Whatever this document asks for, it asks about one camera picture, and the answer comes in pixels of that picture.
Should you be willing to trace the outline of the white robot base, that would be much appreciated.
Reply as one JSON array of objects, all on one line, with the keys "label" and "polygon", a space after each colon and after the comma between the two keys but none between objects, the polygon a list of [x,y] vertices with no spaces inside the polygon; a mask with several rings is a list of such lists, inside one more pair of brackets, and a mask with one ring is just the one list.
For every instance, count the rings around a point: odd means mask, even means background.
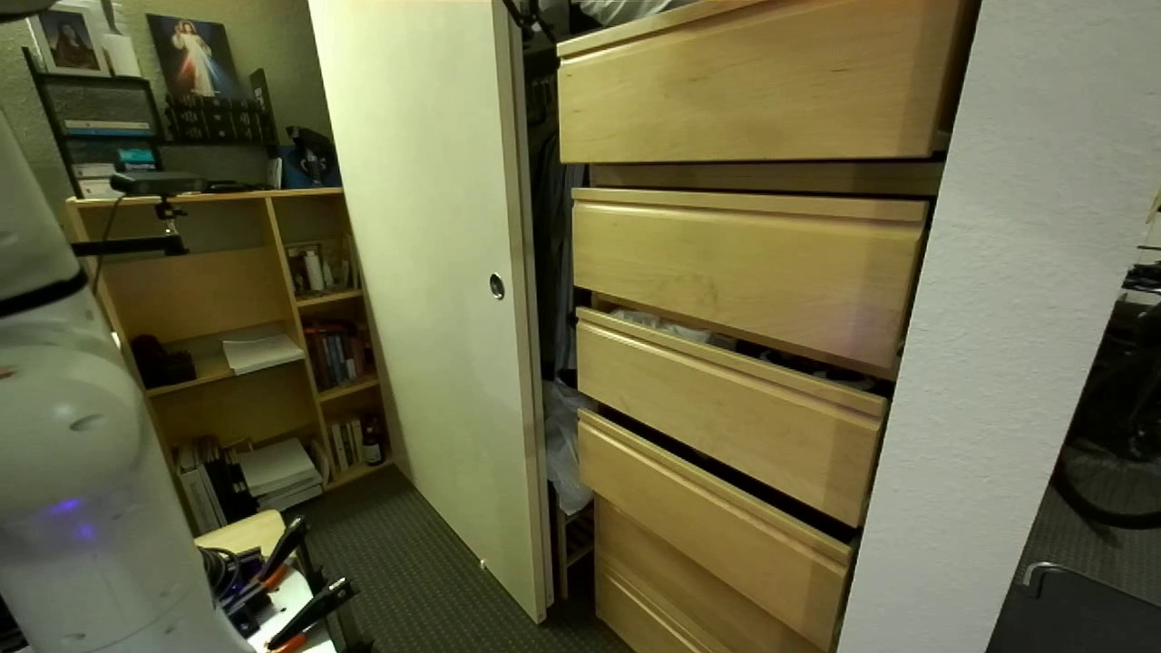
[{"label": "white robot base", "polygon": [[0,595],[33,653],[252,653],[147,396],[0,123]]}]

